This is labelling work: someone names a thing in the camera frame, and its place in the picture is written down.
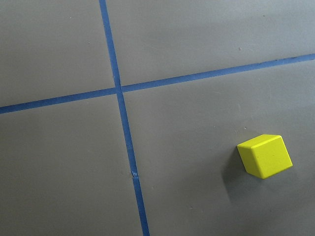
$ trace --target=cube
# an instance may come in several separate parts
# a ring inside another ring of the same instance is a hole
[[[280,135],[263,134],[237,146],[247,173],[268,178],[293,166]]]

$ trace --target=yellow block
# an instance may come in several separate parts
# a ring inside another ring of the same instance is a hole
[[[268,178],[293,166],[280,135],[263,134],[237,146],[247,173]]]

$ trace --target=floor tile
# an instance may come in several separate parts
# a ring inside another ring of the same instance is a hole
[[[311,0],[108,0],[123,85],[315,51]]]
[[[114,87],[98,1],[0,8],[0,106]]]
[[[125,93],[152,235],[313,235],[315,62]],[[236,145],[280,134],[293,168],[245,172]]]
[[[114,95],[2,114],[0,133],[0,235],[142,235]]]

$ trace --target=floor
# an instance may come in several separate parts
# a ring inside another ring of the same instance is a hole
[[[315,233],[314,1],[0,9],[1,235]],[[259,180],[263,133],[293,168]]]

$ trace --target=blue line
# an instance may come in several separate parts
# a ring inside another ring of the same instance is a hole
[[[149,233],[149,227],[148,227],[148,222],[147,222],[147,216],[146,216],[146,212],[144,208],[142,191],[140,187],[140,180],[138,176],[136,159],[135,159],[134,150],[133,150],[133,144],[132,144],[130,127],[129,127],[128,116],[127,116],[127,111],[126,111],[125,99],[124,99],[121,82],[120,82],[120,75],[119,75],[117,58],[116,58],[116,53],[115,53],[113,35],[110,28],[110,23],[109,23],[107,6],[106,6],[105,0],[99,0],[99,4],[100,4],[101,14],[103,18],[103,23],[104,23],[104,30],[105,30],[106,40],[107,40],[109,58],[110,58],[110,62],[111,62],[112,70],[113,70],[114,83],[117,89],[117,100],[118,100],[120,116],[122,119],[122,125],[123,125],[123,130],[124,130],[124,135],[125,135],[125,142],[126,142],[126,148],[127,148],[128,158],[129,158],[130,170],[133,176],[132,180],[133,180],[133,186],[134,186],[134,191],[135,191],[138,210],[139,210],[142,232],[144,236],[149,236],[150,233]]]
[[[91,91],[91,92],[84,92],[84,93],[78,93],[73,95],[67,95],[62,97],[55,97],[55,98],[49,98],[39,101],[33,101],[33,102],[26,102],[6,107],[0,107],[0,114],[9,113],[9,112],[16,112],[16,111],[22,111],[37,107],[45,107],[65,102],[72,102],[82,99],[88,99],[93,97],[102,97],[106,95],[111,95],[116,93],[116,88],[106,88],[102,90],[97,91]]]
[[[292,64],[292,63],[314,60],[314,59],[315,59],[315,54],[308,54],[308,55],[302,55],[302,56],[298,56],[294,58],[271,60],[271,61],[266,61],[262,63],[241,65],[241,66],[219,69],[219,70],[212,70],[212,71],[201,72],[201,73],[196,73],[196,74],[191,74],[191,75],[178,76],[178,77],[173,77],[169,79],[162,79],[162,80],[149,81],[149,82],[144,82],[144,83],[139,83],[139,84],[127,85],[127,86],[122,87],[122,91],[130,92],[130,91],[135,91],[135,90],[140,90],[140,89],[154,88],[154,87],[159,87],[159,86],[164,86],[164,85],[177,84],[177,83],[182,83],[182,82],[187,82],[187,81],[200,80],[200,79],[205,79],[205,78],[210,78],[210,77],[215,77],[215,76],[220,76],[220,75],[234,74],[234,73],[239,73],[239,72],[244,72],[244,71],[249,71],[249,70],[263,69],[263,68],[272,67],[272,66],[286,65],[286,64]]]

